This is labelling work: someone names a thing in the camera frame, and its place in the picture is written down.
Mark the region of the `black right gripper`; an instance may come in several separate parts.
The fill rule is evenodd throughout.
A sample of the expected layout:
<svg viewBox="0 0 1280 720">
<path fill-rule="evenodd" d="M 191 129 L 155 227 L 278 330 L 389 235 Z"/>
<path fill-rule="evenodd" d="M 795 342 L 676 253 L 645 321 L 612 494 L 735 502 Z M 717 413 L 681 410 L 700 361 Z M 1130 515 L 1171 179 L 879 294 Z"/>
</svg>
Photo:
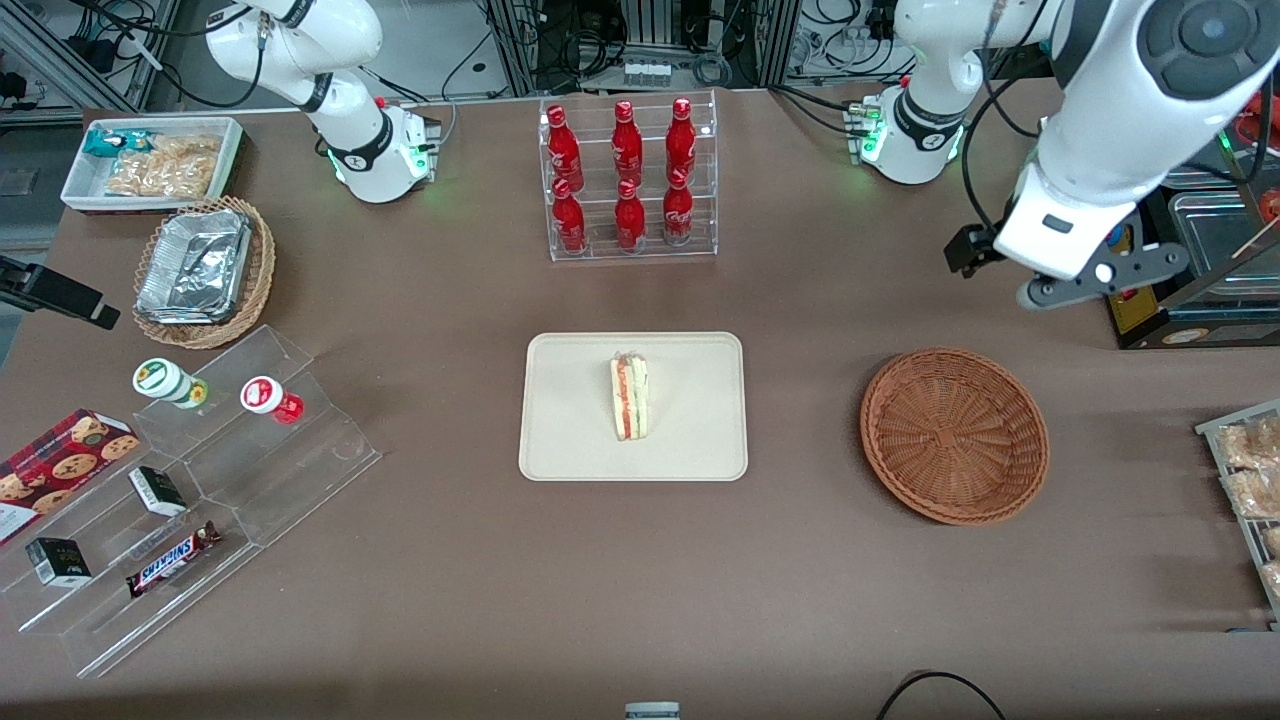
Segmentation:
<svg viewBox="0 0 1280 720">
<path fill-rule="evenodd" d="M 1 255 L 1 301 L 27 313 L 50 310 L 111 331 L 120 311 L 104 304 L 102 295 L 37 263 L 19 263 Z"/>
</svg>

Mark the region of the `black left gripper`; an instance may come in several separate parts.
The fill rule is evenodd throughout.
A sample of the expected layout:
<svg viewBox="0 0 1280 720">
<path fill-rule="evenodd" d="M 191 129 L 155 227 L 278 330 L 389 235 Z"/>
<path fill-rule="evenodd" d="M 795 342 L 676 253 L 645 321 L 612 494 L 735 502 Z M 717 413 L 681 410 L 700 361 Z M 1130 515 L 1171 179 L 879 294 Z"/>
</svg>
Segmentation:
<svg viewBox="0 0 1280 720">
<path fill-rule="evenodd" d="M 950 272 L 963 278 L 973 278 L 983 266 L 1001 261 L 995 232 L 982 224 L 963 225 L 945 245 L 943 256 Z"/>
</svg>

